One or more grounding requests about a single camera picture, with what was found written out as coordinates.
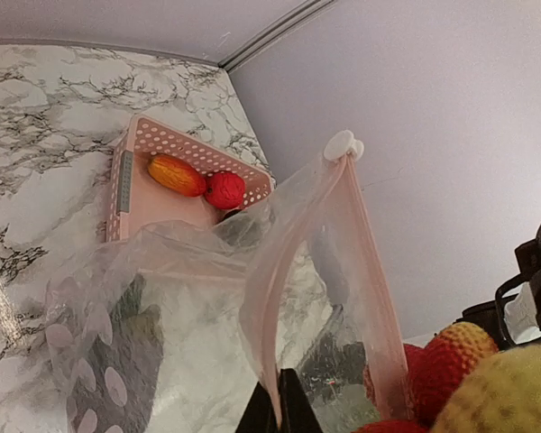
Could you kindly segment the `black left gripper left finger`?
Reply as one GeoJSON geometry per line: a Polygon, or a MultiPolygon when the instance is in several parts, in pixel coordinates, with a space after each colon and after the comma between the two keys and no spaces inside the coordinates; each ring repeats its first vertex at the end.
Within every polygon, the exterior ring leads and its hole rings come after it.
{"type": "Polygon", "coordinates": [[[258,383],[244,410],[236,433],[277,433],[277,421],[267,391],[258,383]]]}

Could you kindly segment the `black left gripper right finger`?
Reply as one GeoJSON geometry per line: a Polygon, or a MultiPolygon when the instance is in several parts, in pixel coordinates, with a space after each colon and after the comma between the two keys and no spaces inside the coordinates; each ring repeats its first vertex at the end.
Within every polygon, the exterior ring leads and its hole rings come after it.
{"type": "Polygon", "coordinates": [[[280,433],[323,432],[294,369],[280,372],[279,391],[282,415],[280,433]]]}

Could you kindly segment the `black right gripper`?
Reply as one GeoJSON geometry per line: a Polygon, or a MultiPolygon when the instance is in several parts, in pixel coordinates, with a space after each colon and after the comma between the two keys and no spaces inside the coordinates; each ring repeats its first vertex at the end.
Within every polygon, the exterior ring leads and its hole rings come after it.
{"type": "Polygon", "coordinates": [[[493,301],[462,312],[463,321],[481,327],[499,347],[541,344],[541,225],[515,256],[518,275],[496,289],[493,301]]]}

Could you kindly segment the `clear zip top bag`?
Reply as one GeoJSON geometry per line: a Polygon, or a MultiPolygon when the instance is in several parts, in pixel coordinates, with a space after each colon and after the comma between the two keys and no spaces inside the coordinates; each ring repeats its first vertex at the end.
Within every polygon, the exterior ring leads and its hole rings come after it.
{"type": "MultiPolygon", "coordinates": [[[[144,432],[236,432],[259,383],[279,432],[279,378],[294,369],[323,432],[412,415],[407,361],[356,171],[363,143],[337,133],[323,153],[246,208],[262,236],[239,280],[141,274],[160,308],[163,360],[144,432]]],[[[96,339],[126,331],[110,313],[129,281],[101,281],[72,257],[47,285],[46,341],[65,400],[96,339]]]]}

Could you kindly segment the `bunch of red lychees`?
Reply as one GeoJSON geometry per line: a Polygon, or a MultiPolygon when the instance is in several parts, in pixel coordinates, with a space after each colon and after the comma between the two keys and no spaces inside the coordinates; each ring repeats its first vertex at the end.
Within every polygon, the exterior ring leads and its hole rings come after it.
{"type": "Polygon", "coordinates": [[[541,344],[498,349],[471,322],[403,346],[414,418],[362,432],[541,432],[541,344]]]}

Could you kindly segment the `green cucumber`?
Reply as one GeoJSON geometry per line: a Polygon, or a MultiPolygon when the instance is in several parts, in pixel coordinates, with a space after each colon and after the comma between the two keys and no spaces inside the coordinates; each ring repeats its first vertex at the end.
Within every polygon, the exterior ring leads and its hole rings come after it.
{"type": "Polygon", "coordinates": [[[111,322],[123,327],[138,340],[148,340],[153,345],[163,345],[164,335],[161,325],[160,308],[156,304],[142,306],[142,295],[146,280],[136,274],[125,288],[110,313],[111,322]]]}

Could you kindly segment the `green avocado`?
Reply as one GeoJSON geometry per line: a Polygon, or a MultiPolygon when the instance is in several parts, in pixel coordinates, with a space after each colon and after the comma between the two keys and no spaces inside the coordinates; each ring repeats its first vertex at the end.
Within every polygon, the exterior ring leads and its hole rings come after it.
{"type": "Polygon", "coordinates": [[[261,222],[241,209],[226,213],[215,227],[217,236],[231,246],[251,247],[260,242],[261,222]]]}

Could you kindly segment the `red strawberry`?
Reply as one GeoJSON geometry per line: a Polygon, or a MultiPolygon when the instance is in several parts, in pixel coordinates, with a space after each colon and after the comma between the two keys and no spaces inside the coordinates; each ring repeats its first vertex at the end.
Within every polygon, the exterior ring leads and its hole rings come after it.
{"type": "Polygon", "coordinates": [[[204,197],[213,207],[222,210],[239,207],[246,191],[245,181],[237,174],[225,171],[206,179],[204,197]]]}

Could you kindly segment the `pink plastic basket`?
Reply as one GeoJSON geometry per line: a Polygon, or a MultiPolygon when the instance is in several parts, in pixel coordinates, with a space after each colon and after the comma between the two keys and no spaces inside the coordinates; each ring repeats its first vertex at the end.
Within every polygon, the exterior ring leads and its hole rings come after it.
{"type": "Polygon", "coordinates": [[[101,281],[136,273],[239,280],[245,224],[226,228],[270,195],[271,176],[248,162],[145,115],[132,118],[112,158],[101,281]]]}

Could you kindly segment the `orange carrot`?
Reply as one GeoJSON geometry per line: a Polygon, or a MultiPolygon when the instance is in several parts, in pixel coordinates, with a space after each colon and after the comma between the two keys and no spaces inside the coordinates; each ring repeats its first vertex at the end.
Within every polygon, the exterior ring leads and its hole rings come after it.
{"type": "Polygon", "coordinates": [[[167,189],[185,197],[199,197],[206,192],[206,180],[190,164],[165,154],[150,159],[149,175],[167,189]]]}

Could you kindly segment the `right aluminium corner post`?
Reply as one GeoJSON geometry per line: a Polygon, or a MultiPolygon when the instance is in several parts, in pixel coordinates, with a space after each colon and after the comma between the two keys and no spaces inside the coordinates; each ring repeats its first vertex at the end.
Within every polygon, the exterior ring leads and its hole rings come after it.
{"type": "Polygon", "coordinates": [[[308,0],[269,24],[236,51],[218,62],[218,67],[228,74],[239,69],[289,33],[310,22],[329,8],[336,0],[308,0]]]}

